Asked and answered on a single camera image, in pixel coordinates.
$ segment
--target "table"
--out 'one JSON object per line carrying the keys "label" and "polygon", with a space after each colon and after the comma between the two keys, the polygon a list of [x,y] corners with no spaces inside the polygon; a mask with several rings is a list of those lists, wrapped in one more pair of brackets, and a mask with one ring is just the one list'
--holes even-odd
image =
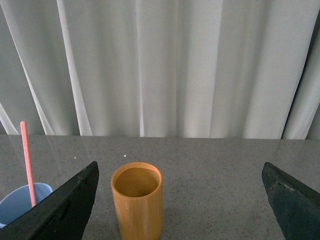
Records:
{"label": "table", "polygon": [[[110,179],[121,165],[162,171],[161,240],[284,240],[261,179],[271,162],[320,192],[320,141],[99,136],[29,137],[35,182],[55,190],[92,161],[99,183],[84,240],[120,240]],[[21,136],[0,135],[0,198],[27,184]]]}

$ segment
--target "orange cup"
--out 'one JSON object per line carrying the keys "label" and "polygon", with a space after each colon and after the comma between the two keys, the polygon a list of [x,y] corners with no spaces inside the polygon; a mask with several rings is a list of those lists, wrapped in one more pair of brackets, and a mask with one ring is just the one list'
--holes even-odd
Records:
{"label": "orange cup", "polygon": [[111,178],[122,240],[157,240],[163,225],[163,176],[147,162],[131,162]]}

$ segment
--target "curtain fold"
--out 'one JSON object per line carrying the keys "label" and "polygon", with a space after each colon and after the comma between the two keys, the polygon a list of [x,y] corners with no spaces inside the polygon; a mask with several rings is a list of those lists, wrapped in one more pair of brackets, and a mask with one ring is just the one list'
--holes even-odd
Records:
{"label": "curtain fold", "polygon": [[319,138],[320,0],[0,6],[0,134]]}

